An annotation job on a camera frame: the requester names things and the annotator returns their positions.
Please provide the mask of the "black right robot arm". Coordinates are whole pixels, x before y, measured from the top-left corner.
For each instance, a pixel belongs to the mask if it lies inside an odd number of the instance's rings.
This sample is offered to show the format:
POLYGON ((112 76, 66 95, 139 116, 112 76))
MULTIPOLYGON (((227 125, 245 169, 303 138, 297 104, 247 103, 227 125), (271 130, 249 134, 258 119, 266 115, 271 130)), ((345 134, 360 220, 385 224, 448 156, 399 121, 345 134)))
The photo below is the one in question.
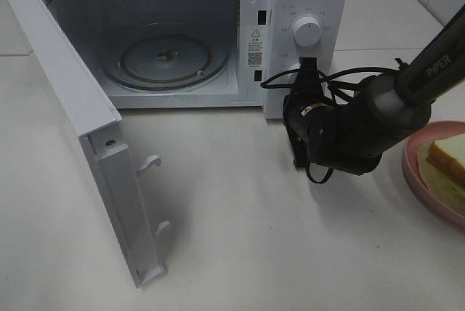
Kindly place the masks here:
POLYGON ((359 84, 327 77, 329 89, 348 89, 354 97, 337 105, 323 94, 313 57, 300 66, 283 106, 294 166, 308 171, 324 166, 362 175, 373 171, 384 151, 424 127, 431 105, 464 81, 464 11, 460 9, 428 46, 399 70, 369 69, 359 84))

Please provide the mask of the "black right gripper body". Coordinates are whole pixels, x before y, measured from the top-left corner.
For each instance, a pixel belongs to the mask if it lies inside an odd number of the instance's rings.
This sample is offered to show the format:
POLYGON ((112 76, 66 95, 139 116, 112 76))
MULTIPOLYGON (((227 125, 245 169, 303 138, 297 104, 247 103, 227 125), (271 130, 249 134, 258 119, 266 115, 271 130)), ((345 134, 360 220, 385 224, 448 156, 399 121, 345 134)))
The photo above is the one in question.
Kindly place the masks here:
POLYGON ((317 59, 301 57, 283 105, 283 121, 296 168, 303 169, 309 163, 341 168, 337 117, 336 106, 323 94, 317 59))

